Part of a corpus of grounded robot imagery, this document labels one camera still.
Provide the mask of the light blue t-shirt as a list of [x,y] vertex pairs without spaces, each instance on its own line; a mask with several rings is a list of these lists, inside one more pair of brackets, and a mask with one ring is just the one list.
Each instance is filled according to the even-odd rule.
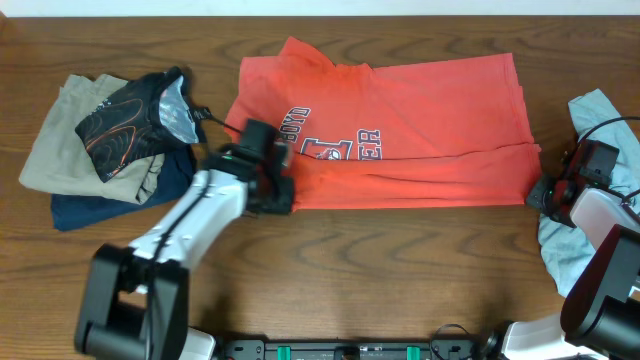
[[[627,123],[605,123],[620,116],[605,94],[599,89],[593,90],[571,100],[568,108],[579,137],[602,141],[620,150],[610,189],[622,195],[637,190],[639,141]],[[554,222],[545,215],[539,217],[537,239],[557,292],[567,296],[595,254],[595,248],[582,230]]]

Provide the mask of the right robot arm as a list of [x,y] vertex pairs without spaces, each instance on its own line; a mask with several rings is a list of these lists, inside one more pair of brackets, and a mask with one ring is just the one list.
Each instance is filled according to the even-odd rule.
[[639,217],[629,198],[610,190],[619,151],[581,140],[560,176],[543,175],[527,204],[580,229],[595,254],[560,313],[494,331],[482,359],[636,359],[639,356]]

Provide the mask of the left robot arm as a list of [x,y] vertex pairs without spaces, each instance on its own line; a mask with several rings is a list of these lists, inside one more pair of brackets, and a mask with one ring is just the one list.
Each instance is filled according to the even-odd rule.
[[288,214],[291,152],[279,131],[249,119],[236,143],[211,154],[184,196],[126,247],[101,246],[74,335],[95,359],[211,359],[214,336],[189,325],[191,272],[216,238],[247,212]]

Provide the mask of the red soccer t-shirt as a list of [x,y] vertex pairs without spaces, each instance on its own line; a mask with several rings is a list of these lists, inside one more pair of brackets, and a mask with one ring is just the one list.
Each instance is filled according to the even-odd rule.
[[290,38],[241,62],[248,119],[291,145],[299,210],[520,205],[541,173],[508,53],[373,68]]

